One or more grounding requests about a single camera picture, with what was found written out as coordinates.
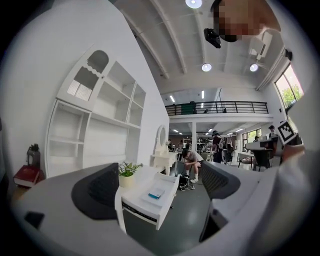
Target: green plant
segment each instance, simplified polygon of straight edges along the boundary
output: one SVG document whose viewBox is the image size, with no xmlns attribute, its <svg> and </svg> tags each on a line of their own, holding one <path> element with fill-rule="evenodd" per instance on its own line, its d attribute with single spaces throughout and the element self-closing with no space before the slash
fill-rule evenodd
<svg viewBox="0 0 320 256">
<path fill-rule="evenodd" d="M 131 163 L 123 162 L 122 164 L 119 165 L 119 176 L 130 177 L 134 175 L 134 173 L 142 166 L 144 166 L 142 163 L 132 164 L 132 162 Z"/>
</svg>

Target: concrete floor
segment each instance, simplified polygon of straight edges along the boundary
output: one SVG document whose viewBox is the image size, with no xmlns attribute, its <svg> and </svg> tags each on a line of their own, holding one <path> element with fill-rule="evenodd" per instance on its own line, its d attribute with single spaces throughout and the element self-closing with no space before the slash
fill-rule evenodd
<svg viewBox="0 0 320 256">
<path fill-rule="evenodd" d="M 184 164 L 178 162 L 177 173 L 184 170 Z M 157 256 L 169 256 L 189 250 L 199 244 L 210 203 L 201 179 L 194 190 L 176 193 L 161 228 L 157 231 L 152 225 L 134 215 L 123 211 L 126 232 L 142 246 Z"/>
</svg>

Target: ceiling light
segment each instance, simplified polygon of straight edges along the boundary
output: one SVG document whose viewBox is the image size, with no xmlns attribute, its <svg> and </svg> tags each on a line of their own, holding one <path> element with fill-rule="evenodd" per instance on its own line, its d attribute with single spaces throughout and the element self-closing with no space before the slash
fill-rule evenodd
<svg viewBox="0 0 320 256">
<path fill-rule="evenodd" d="M 202 0 L 185 0 L 187 6 L 192 9 L 197 9 L 202 5 Z"/>
<path fill-rule="evenodd" d="M 212 66 L 211 66 L 211 64 L 209 64 L 209 63 L 204 63 L 204 64 L 202 65 L 202 70 L 203 70 L 204 72 L 210 71 L 211 68 L 212 68 Z"/>
<path fill-rule="evenodd" d="M 258 65 L 257 64 L 252 64 L 251 66 L 250 66 L 250 71 L 251 72 L 256 72 L 257 70 L 258 70 Z"/>
</svg>

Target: white cabinet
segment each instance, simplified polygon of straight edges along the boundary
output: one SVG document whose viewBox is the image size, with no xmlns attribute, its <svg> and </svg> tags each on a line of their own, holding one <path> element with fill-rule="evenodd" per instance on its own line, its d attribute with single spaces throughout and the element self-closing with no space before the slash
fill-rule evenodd
<svg viewBox="0 0 320 256">
<path fill-rule="evenodd" d="M 92 47 L 64 80 L 49 120 L 47 177 L 137 162 L 146 92 L 121 64 Z"/>
</svg>

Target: fluorescent light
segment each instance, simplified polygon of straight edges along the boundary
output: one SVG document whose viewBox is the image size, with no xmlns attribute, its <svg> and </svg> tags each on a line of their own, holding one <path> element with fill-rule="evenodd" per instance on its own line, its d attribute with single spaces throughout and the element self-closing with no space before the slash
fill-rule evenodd
<svg viewBox="0 0 320 256">
<path fill-rule="evenodd" d="M 250 66 L 250 71 L 251 72 L 256 72 L 258 70 L 258 65 L 257 64 L 251 64 Z"/>
<path fill-rule="evenodd" d="M 203 70 L 204 72 L 208 72 L 208 71 L 210 71 L 211 69 L 212 69 L 212 65 L 209 64 L 209 63 L 204 63 L 204 64 L 202 65 L 202 70 Z"/>
<path fill-rule="evenodd" d="M 185 0 L 187 6 L 192 9 L 197 9 L 202 5 L 202 0 Z"/>
</svg>

